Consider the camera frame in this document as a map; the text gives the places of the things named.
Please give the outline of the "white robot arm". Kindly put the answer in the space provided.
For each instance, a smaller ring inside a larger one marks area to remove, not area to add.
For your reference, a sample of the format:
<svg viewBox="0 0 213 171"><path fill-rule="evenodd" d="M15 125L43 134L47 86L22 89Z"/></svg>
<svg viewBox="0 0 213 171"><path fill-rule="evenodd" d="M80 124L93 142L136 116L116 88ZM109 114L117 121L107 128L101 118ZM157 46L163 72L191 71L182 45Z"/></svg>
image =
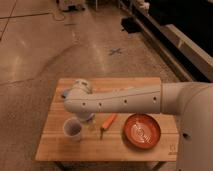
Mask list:
<svg viewBox="0 0 213 171"><path fill-rule="evenodd" d="M213 171L213 83L177 82L94 93L78 79L64 98L67 111L177 115L177 171Z"/></svg>

